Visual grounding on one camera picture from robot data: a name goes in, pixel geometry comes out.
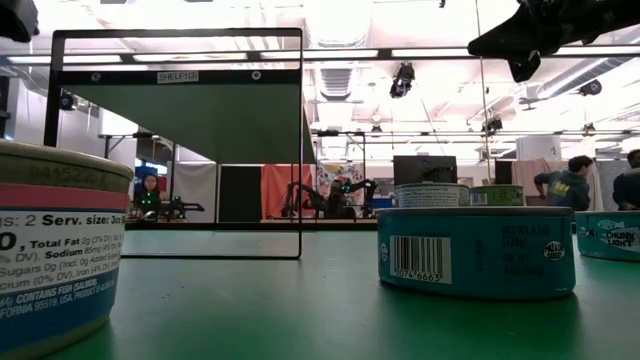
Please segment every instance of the computer screen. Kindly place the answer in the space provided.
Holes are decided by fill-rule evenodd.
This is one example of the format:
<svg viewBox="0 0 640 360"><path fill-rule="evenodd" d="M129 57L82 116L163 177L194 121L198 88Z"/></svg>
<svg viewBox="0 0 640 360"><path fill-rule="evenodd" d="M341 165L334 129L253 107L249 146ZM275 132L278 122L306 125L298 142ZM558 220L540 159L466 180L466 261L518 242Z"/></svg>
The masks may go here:
<svg viewBox="0 0 640 360"><path fill-rule="evenodd" d="M458 167L455 156L394 156L394 185L416 184L425 181L457 183Z"/></svg>

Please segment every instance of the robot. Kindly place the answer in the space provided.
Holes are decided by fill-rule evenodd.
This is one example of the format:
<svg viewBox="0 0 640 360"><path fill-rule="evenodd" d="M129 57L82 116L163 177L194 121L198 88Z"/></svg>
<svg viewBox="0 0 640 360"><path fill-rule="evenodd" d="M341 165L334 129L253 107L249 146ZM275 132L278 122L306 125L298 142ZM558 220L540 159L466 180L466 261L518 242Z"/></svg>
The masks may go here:
<svg viewBox="0 0 640 360"><path fill-rule="evenodd" d="M356 211L352 206L347 205L346 194L354 193L360 189L364 189L364 204L362 206L362 217L372 218L373 208L371 201L373 194L378 185L372 180L363 180L352 184L349 179L336 179L331 183L331 190L328 198L324 198L320 193L310 186L294 182L287 187L287 197L282 207L282 217L296 216L294 208L298 203L298 199L293 200L293 192L296 186L301 186L302 190L309 194L309 199L302 203L303 209L315 210L315 218L320 217L320 213L324 214L325 219L355 219Z"/></svg>
<svg viewBox="0 0 640 360"><path fill-rule="evenodd" d="M561 46L640 23L638 0L516 0L520 7L507 21L471 41L469 54L504 59L515 82L531 79L542 56Z"/></svg>

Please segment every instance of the can label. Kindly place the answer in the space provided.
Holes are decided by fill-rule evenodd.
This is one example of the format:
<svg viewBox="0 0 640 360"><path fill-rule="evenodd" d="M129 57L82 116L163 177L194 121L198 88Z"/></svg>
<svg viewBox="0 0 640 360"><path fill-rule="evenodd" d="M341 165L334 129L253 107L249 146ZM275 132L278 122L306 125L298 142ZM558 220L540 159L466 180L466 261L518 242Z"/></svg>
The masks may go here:
<svg viewBox="0 0 640 360"><path fill-rule="evenodd" d="M576 214L576 225L578 249L582 254L640 261L640 220L637 215Z"/></svg>
<svg viewBox="0 0 640 360"><path fill-rule="evenodd" d="M471 206L524 206L524 192L518 186L471 189Z"/></svg>
<svg viewBox="0 0 640 360"><path fill-rule="evenodd" d="M109 313L127 202L120 193L0 184L0 328L11 329L0 353Z"/></svg>
<svg viewBox="0 0 640 360"><path fill-rule="evenodd" d="M575 285L570 218L382 216L383 281L492 299L562 296Z"/></svg>
<svg viewBox="0 0 640 360"><path fill-rule="evenodd" d="M458 186L410 186L396 190L398 207L456 207L469 205L469 190Z"/></svg>

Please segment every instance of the tuna can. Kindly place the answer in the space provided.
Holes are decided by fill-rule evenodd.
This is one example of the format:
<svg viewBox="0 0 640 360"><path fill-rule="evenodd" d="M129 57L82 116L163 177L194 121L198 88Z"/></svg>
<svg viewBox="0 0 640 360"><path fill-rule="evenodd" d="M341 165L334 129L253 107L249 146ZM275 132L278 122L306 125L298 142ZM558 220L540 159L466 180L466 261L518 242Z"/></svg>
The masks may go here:
<svg viewBox="0 0 640 360"><path fill-rule="evenodd" d="M471 188L471 206L524 206L524 189L517 185Z"/></svg>
<svg viewBox="0 0 640 360"><path fill-rule="evenodd" d="M381 281L493 300L572 293L571 209L466 207L378 212Z"/></svg>
<svg viewBox="0 0 640 360"><path fill-rule="evenodd" d="M0 359L88 336L113 306L131 169L0 140Z"/></svg>
<svg viewBox="0 0 640 360"><path fill-rule="evenodd" d="M400 208L469 206L469 188L448 183L421 183L396 186Z"/></svg>
<svg viewBox="0 0 640 360"><path fill-rule="evenodd" d="M577 212L578 250L601 259L640 262L640 213Z"/></svg>

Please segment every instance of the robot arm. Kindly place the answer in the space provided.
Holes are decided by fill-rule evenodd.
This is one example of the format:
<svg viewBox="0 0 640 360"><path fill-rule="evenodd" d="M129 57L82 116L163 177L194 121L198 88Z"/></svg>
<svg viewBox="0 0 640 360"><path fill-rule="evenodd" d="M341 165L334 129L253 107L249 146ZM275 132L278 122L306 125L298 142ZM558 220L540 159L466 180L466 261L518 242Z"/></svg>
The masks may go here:
<svg viewBox="0 0 640 360"><path fill-rule="evenodd" d="M296 186L300 186L303 191L309 194L309 200L311 204L303 204L304 208L313 209L316 211L316 216L318 216L320 211L325 211L324 209L324 197L316 192L312 187L301 184L299 182L291 183L287 186L287 197L285 199L284 205L282 206L281 214L282 217L290 217L293 214L296 206L294 204L298 203L298 194L295 194L294 199L294 189Z"/></svg>
<svg viewBox="0 0 640 360"><path fill-rule="evenodd" d="M355 184L351 184L347 181L341 186L341 190L345 194L364 189L364 204L362 205L362 216L364 218L370 218L373 216L373 208L371 207L371 202L373 201L373 194L375 193L377 188L378 184L376 184L375 181L369 179L365 179Z"/></svg>

